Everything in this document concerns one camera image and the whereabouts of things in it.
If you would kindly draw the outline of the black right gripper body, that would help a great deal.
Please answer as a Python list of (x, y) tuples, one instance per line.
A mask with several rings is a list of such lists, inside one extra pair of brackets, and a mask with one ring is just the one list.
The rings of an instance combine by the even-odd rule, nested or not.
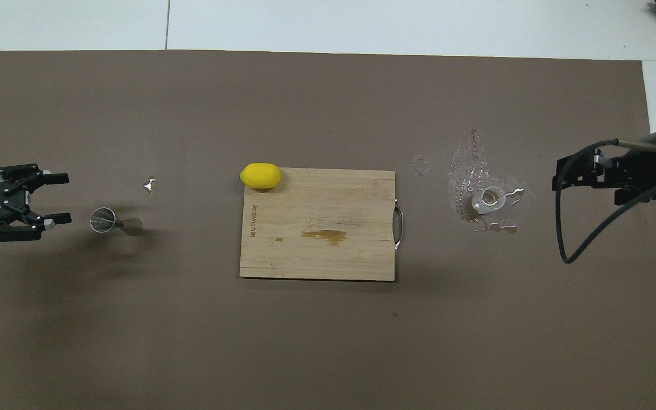
[(656, 152), (631, 150), (614, 158), (614, 165), (624, 182), (614, 193), (615, 205), (622, 206), (656, 186)]

